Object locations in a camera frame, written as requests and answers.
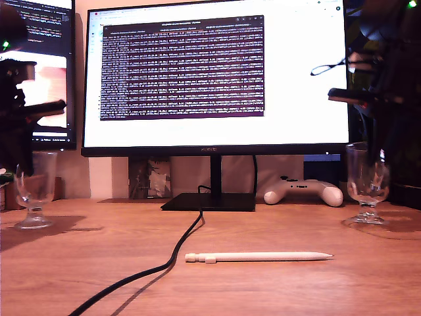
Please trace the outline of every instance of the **desk surface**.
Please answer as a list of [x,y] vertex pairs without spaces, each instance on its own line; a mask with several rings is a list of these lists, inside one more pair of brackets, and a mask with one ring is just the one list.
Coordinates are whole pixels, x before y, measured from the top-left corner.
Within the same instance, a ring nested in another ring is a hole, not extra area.
[[[21,232],[1,214],[1,314],[68,315],[108,285],[168,261],[198,212],[62,200],[55,225]],[[172,270],[134,281],[84,315],[419,315],[421,213],[381,203],[387,227],[349,227],[357,205],[257,205],[205,213]],[[185,263],[186,253],[320,251],[313,262]]]

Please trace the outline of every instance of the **clear glass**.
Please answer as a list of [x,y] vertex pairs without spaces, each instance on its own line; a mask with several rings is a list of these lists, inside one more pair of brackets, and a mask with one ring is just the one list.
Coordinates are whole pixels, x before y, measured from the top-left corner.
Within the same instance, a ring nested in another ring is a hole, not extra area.
[[15,225],[19,229],[37,229],[51,226],[53,222],[42,213],[44,204],[53,200],[57,153],[33,152],[34,174],[27,176],[17,166],[14,176],[16,201],[28,209],[26,218]]
[[346,146],[348,165],[348,194],[360,203],[360,213],[347,219],[348,223],[386,224],[376,211],[377,203],[389,193],[390,172],[384,152],[373,165],[368,163],[366,142]]

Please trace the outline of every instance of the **monitor bezel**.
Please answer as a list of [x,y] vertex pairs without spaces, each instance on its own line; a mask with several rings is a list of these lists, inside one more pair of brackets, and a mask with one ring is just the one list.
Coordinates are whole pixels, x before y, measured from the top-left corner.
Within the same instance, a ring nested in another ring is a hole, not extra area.
[[[203,0],[177,3],[160,3],[154,5],[136,5],[127,7],[113,7],[90,9],[87,11],[86,26],[86,52],[85,52],[85,87],[84,87],[84,119],[82,128],[82,147],[81,154],[84,157],[129,157],[129,156],[211,156],[211,155],[325,155],[345,153],[344,143],[317,143],[317,144],[276,144],[276,145],[214,145],[214,146],[166,146],[166,147],[85,147],[85,124],[86,124],[86,92],[87,92],[87,63],[88,63],[88,45],[89,45],[89,21],[90,14],[101,11],[115,11],[126,9],[139,9],[147,7],[169,7],[176,5],[190,5],[201,3],[217,3],[242,0]],[[343,4],[344,34],[346,48],[346,6]],[[345,67],[348,69],[348,51],[345,49]],[[349,76],[346,71],[346,83],[349,87]],[[348,106],[348,134],[351,135],[352,122],[350,121],[350,105]]]
[[71,100],[71,106],[67,107],[67,123],[70,123],[70,129],[67,128],[69,142],[55,142],[55,141],[32,141],[33,150],[76,150],[77,147],[77,138],[76,138],[76,0],[72,1],[72,8],[70,10],[70,67],[72,70],[72,76],[70,80],[70,91],[66,91],[67,100]]

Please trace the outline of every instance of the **white game controller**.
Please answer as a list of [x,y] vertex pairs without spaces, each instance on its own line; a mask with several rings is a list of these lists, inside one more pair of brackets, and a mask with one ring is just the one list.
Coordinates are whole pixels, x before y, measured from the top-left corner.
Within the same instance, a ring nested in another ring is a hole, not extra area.
[[342,191],[333,184],[318,180],[283,180],[269,187],[263,196],[267,204],[277,204],[288,193],[317,194],[326,204],[337,207],[343,202]]

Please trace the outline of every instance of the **green light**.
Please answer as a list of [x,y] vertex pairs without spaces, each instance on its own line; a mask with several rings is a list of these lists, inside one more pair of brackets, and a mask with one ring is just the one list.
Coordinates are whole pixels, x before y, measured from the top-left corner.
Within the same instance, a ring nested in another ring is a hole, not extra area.
[[3,51],[5,51],[9,47],[10,43],[8,41],[3,42]]
[[408,3],[408,8],[415,8],[417,5],[415,0],[412,0],[410,3]]

